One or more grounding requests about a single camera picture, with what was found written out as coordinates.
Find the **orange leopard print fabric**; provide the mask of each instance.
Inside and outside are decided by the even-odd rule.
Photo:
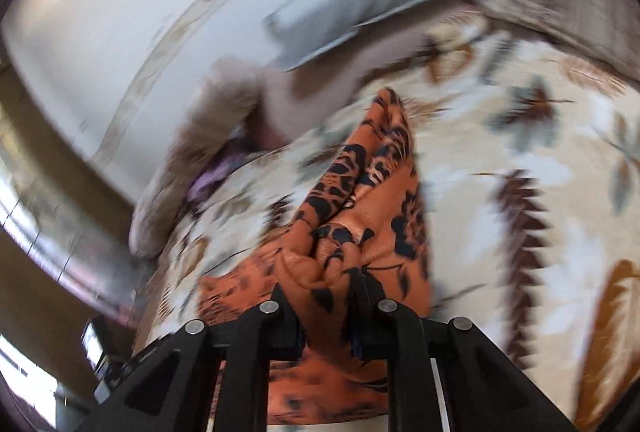
[[[344,323],[350,276],[371,275],[388,298],[430,310],[429,243],[412,135],[398,95],[382,89],[365,120],[280,237],[221,278],[200,279],[208,324],[238,318],[279,282],[305,329],[296,362],[272,362],[270,424],[385,414],[385,362],[350,355]]]

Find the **metal screw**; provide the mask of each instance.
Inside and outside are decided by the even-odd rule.
[[[459,331],[468,331],[474,324],[467,317],[455,317],[453,319],[453,326]]]
[[[398,309],[398,302],[395,300],[391,300],[391,298],[385,298],[378,302],[378,309],[383,313],[393,313],[396,309]]]
[[[197,335],[204,331],[204,322],[202,320],[189,320],[184,327],[190,335]]]
[[[265,300],[262,304],[260,304],[260,311],[263,313],[275,313],[280,304],[278,304],[275,300]]]

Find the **blanket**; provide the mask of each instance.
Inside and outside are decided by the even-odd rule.
[[[207,324],[237,319],[268,300],[278,282],[305,329],[300,361],[271,366],[271,424],[387,411],[386,363],[353,358],[343,329],[350,282],[359,276],[429,314],[428,242],[412,147],[401,100],[381,90],[286,230],[230,273],[200,279],[199,313]]]
[[[381,88],[402,98],[414,135],[431,317],[471,318],[592,430],[640,370],[640,94],[542,36],[497,31],[378,75],[325,124],[234,172],[175,227],[146,341],[200,315],[200,279],[288,227]],[[384,430],[385,418],[362,426]]]

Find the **floral blanket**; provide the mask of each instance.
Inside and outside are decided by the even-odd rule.
[[[590,430],[640,372],[640,94],[508,31],[375,79],[323,126],[234,172],[179,221],[146,341],[198,316],[201,276],[282,231],[382,87],[403,99],[415,135],[433,317],[471,318]],[[385,419],[308,427],[385,430]]]

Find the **leaf pattern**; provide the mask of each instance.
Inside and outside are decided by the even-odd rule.
[[[514,133],[513,149],[528,152],[534,142],[552,146],[558,132],[558,110],[553,104],[572,104],[571,100],[553,100],[546,83],[534,75],[529,87],[512,89],[511,107],[488,120],[494,132],[510,130]]]
[[[640,374],[640,271],[620,260],[598,304],[574,423],[594,430]]]
[[[474,50],[469,44],[447,53],[439,54],[427,62],[425,70],[435,85],[440,85],[461,74],[473,61]]]
[[[188,245],[188,247],[180,254],[180,262],[182,267],[180,268],[180,274],[178,275],[178,282],[180,283],[190,275],[199,265],[200,261],[204,257],[207,247],[209,246],[211,239],[206,235],[201,235],[196,240]]]
[[[379,78],[385,78],[396,73],[423,67],[438,54],[439,50],[436,41],[430,35],[426,35],[421,49],[413,55],[396,60],[396,62],[389,65],[370,70],[360,79],[360,87],[363,88]]]
[[[164,322],[167,317],[174,312],[174,307],[169,302],[169,297],[172,293],[171,284],[166,284],[164,286],[164,290],[162,291],[162,298],[160,300],[160,304],[158,306],[158,311],[156,312],[156,317],[160,323]]]
[[[283,234],[287,229],[287,223],[289,222],[287,214],[291,209],[291,197],[289,195],[282,196],[267,207],[267,223],[262,229],[258,246],[263,246]]]
[[[253,161],[253,163],[255,163],[256,166],[268,167],[271,163],[273,163],[274,161],[276,161],[278,159],[278,157],[280,156],[282,151],[284,151],[284,149],[286,149],[286,146],[278,148],[278,149],[273,150],[271,152],[267,152],[266,154],[264,154],[264,155],[260,156],[259,158],[255,159]]]
[[[477,10],[466,10],[441,20],[429,28],[441,53],[453,52],[486,33],[487,18]]]
[[[583,89],[591,89],[609,98],[624,93],[626,83],[596,67],[591,62],[573,55],[564,55],[557,60],[562,74],[572,83]]]
[[[353,129],[354,125],[348,124],[336,131],[329,132],[324,125],[319,126],[316,132],[321,138],[322,148],[300,162],[298,184],[318,177],[325,172],[344,147],[344,142],[351,135]]]
[[[418,98],[407,98],[403,100],[402,103],[404,104],[412,128],[418,129],[424,127],[431,120],[448,110],[444,105],[459,96],[459,93],[449,94],[434,102],[423,102]]]
[[[198,290],[198,284],[194,283],[193,286],[191,286],[191,289],[189,290],[189,293],[187,294],[187,296],[182,301],[182,304],[180,304],[180,311],[178,312],[178,316],[180,318],[182,318],[184,316],[184,312],[186,311],[187,306],[189,305],[189,302],[191,302],[191,300],[193,299],[193,296],[196,294],[197,290]]]
[[[633,190],[631,167],[640,174],[640,123],[635,140],[628,138],[628,125],[619,112],[614,116],[614,140],[601,134],[600,137],[610,146],[622,153],[613,173],[611,185],[611,203],[613,212],[620,215],[627,206]]]
[[[531,204],[531,199],[538,197],[542,192],[531,188],[536,180],[528,177],[526,173],[524,170],[513,170],[506,176],[478,174],[500,177],[500,186],[493,200],[498,204],[509,229],[504,243],[507,265],[503,282],[508,288],[507,306],[510,320],[505,353],[522,370],[532,367],[528,358],[534,352],[530,346],[532,338],[529,335],[529,327],[532,323],[532,309],[538,305],[529,288],[537,286],[539,282],[530,272],[545,267],[540,257],[545,241],[539,234],[529,232],[540,232],[549,228],[548,223],[539,215],[532,214],[544,210],[537,204]]]
[[[253,183],[245,185],[238,194],[220,203],[218,205],[218,209],[216,210],[216,214],[213,217],[213,220],[220,220],[220,222],[224,223],[233,216],[244,214],[252,204],[250,191],[252,190],[253,186]]]
[[[506,61],[513,55],[516,43],[516,39],[512,36],[503,38],[498,42],[498,45],[491,54],[489,54],[486,63],[480,71],[479,81],[481,84],[495,85],[493,80],[494,73],[504,66]]]

